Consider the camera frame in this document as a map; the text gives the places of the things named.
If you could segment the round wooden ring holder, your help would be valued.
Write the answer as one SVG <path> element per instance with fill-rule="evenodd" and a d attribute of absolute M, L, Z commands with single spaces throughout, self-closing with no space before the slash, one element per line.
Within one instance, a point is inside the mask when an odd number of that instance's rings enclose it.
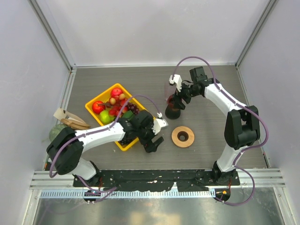
<path fill-rule="evenodd" d="M 172 131 L 172 141 L 177 147 L 188 148 L 194 143 L 195 134 L 190 128 L 179 126 Z"/>

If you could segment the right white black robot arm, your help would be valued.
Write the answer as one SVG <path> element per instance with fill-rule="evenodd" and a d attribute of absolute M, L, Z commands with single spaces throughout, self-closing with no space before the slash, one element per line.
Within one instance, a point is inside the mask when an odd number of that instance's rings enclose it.
<path fill-rule="evenodd" d="M 221 110 L 226 116 L 224 131 L 226 146 L 202 183 L 226 185 L 236 171 L 235 164 L 240 159 L 242 151 L 260 138 L 258 109 L 236 100 L 216 79 L 208 78 L 203 67 L 193 68 L 189 72 L 191 80 L 187 83 L 184 83 L 180 75 L 170 76 L 169 84 L 174 85 L 176 89 L 167 100 L 165 115 L 172 120 L 179 118 L 181 111 L 186 108 L 185 105 L 196 96 L 207 98 Z"/>

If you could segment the clear pink cone dripper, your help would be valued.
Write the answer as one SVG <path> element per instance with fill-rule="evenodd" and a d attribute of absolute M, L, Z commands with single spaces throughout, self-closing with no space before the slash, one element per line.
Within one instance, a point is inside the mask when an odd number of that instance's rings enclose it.
<path fill-rule="evenodd" d="M 176 91 L 176 86 L 171 85 L 168 81 L 164 83 L 164 99 L 168 102 L 170 96 L 172 96 Z"/>

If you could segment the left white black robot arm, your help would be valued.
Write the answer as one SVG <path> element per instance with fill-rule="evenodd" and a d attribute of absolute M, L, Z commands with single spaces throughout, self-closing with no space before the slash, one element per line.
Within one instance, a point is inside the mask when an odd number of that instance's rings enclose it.
<path fill-rule="evenodd" d="M 84 152 L 111 142 L 129 144 L 136 138 L 147 153 L 155 152 L 164 139 L 153 141 L 153 138 L 167 125 L 161 113 L 154 118 L 142 110 L 137 115 L 126 112 L 112 123 L 93 129 L 76 131 L 65 127 L 46 149 L 52 161 L 49 176 L 71 173 L 83 185 L 94 187 L 100 182 L 101 172 L 92 161 L 82 158 Z"/>

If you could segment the yellow plastic tray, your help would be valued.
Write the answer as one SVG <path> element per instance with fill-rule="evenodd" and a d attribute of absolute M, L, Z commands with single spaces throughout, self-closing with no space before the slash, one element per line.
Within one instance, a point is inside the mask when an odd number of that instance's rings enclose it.
<path fill-rule="evenodd" d="M 92 100 L 90 100 L 89 102 L 87 102 L 85 104 L 85 108 L 87 109 L 87 111 L 92 115 L 92 117 L 101 126 L 107 125 L 107 123 L 103 123 L 102 120 L 100 119 L 99 114 L 97 114 L 93 111 L 93 109 L 92 109 L 93 104 L 97 101 L 101 101 L 103 103 L 109 103 L 109 100 L 112 97 L 111 92 L 113 92 L 114 89 L 122 90 L 123 94 L 125 95 L 125 98 L 132 97 L 132 95 L 120 83 L 116 83 L 116 84 L 114 84 L 113 86 L 111 86 L 110 88 L 105 90 L 104 92 L 100 93 L 99 95 L 97 95 L 96 97 L 94 97 Z M 115 142 L 115 143 L 120 148 L 120 150 L 127 151 L 131 147 L 133 147 L 138 141 L 139 141 L 139 139 L 135 138 L 132 142 L 130 142 L 127 145 L 121 145 L 119 142 Z"/>

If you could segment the dark red glass carafe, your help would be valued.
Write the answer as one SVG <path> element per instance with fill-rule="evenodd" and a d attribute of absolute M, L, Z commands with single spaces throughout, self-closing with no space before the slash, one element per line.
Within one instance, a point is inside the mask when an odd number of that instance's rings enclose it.
<path fill-rule="evenodd" d="M 165 115 L 167 118 L 171 120 L 178 119 L 181 115 L 181 110 L 177 110 L 173 108 L 173 95 L 170 96 L 168 99 Z"/>

